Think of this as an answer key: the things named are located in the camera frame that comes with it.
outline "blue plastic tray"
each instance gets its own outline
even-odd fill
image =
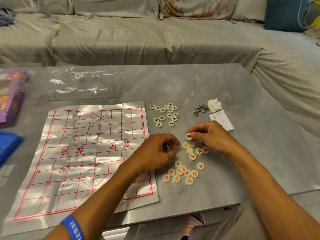
[[[21,142],[15,133],[0,131],[0,167]]]

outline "teal cushion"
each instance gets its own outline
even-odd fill
[[[305,26],[303,19],[309,1],[267,0],[264,29],[301,32]]]

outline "sofa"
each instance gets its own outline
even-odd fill
[[[44,1],[55,24],[22,0],[0,0],[17,13],[0,27],[0,64],[239,63],[320,142],[320,47],[263,29],[267,0]]]

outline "table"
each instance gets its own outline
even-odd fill
[[[124,86],[120,98],[47,101],[43,84],[39,82],[42,77],[33,81],[36,92],[27,93],[17,124],[6,129],[23,136],[25,141],[6,162],[15,166],[6,184],[0,187],[0,194],[5,195],[0,198],[1,222],[29,169],[48,111],[67,105],[108,105],[143,100],[149,133],[173,133],[180,142],[184,142],[188,128],[210,120],[208,112],[195,117],[194,109],[209,99],[218,98],[234,126],[232,136],[250,150],[287,193],[320,189],[318,143],[241,65],[127,65],[100,66],[98,69],[122,73]],[[158,129],[153,118],[158,117],[159,112],[149,109],[149,106],[164,106],[168,102],[178,106],[178,121],[172,128],[164,123]],[[194,167],[183,148],[177,157],[187,167]],[[247,197],[241,178],[231,163],[212,151],[199,158],[206,169],[200,172],[194,185],[163,183],[163,173],[173,165],[158,169],[155,173],[160,201],[114,214],[108,227],[221,208],[238,204]],[[15,234],[3,239],[39,239],[49,230]]]

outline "chinese chess board sheet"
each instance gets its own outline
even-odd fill
[[[2,235],[56,226],[108,181],[149,136],[143,101],[49,112]],[[159,201],[154,171],[140,175],[115,212]]]

